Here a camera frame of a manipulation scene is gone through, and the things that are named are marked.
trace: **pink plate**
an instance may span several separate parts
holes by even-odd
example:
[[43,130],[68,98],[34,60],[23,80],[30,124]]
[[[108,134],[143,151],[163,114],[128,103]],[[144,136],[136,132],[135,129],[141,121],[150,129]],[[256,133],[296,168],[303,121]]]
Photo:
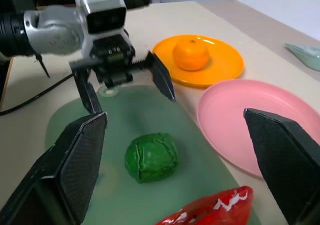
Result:
[[209,87],[197,107],[197,120],[211,146],[226,160],[262,177],[243,117],[245,108],[297,121],[320,144],[320,116],[306,102],[277,86],[236,79]]

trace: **orange plate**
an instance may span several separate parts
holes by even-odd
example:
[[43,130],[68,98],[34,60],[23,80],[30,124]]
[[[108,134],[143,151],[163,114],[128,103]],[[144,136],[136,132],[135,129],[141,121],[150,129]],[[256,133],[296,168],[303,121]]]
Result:
[[[179,68],[173,58],[173,50],[180,39],[202,40],[207,44],[210,60],[196,71]],[[175,82],[196,88],[207,88],[223,80],[235,79],[241,75],[245,65],[240,53],[229,44],[201,35],[178,35],[157,43],[152,50],[169,70]]]

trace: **red toy vegetable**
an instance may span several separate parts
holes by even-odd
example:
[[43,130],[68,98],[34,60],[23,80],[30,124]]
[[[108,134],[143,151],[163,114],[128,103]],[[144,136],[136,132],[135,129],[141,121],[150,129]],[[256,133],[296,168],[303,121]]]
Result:
[[246,225],[252,200],[249,186],[221,191],[189,203],[156,225]]

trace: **green cutting board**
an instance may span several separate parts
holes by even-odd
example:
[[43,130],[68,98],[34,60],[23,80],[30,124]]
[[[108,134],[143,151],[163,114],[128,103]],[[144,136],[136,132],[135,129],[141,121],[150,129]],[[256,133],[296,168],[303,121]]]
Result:
[[[120,87],[114,96],[103,94],[98,98],[108,125],[84,225],[154,225],[198,198],[239,186],[178,102],[153,86]],[[80,99],[62,106],[47,127],[46,149],[67,124],[86,115]],[[125,168],[127,147],[141,135],[159,132],[172,135],[178,169],[162,181],[138,184]],[[248,224],[260,224],[254,212]]]

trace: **black cable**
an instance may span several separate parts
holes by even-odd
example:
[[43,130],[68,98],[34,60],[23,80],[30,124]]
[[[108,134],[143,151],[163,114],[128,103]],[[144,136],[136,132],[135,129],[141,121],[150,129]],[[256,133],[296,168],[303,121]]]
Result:
[[4,116],[4,115],[7,115],[7,114],[10,114],[14,111],[17,111],[25,106],[27,106],[28,104],[34,102],[35,100],[37,100],[38,98],[41,98],[43,95],[47,94],[48,92],[50,92],[51,90],[55,89],[56,87],[58,87],[60,84],[62,84],[63,82],[67,81],[69,78],[72,78],[74,75],[73,74],[70,74],[68,76],[66,76],[64,79],[58,81],[57,83],[55,83],[54,85],[52,85],[51,87],[47,88],[46,90],[40,92],[38,95],[30,98],[29,100],[19,104],[18,106],[15,106],[13,108],[10,108],[8,110],[5,110],[5,111],[0,111],[0,116]]

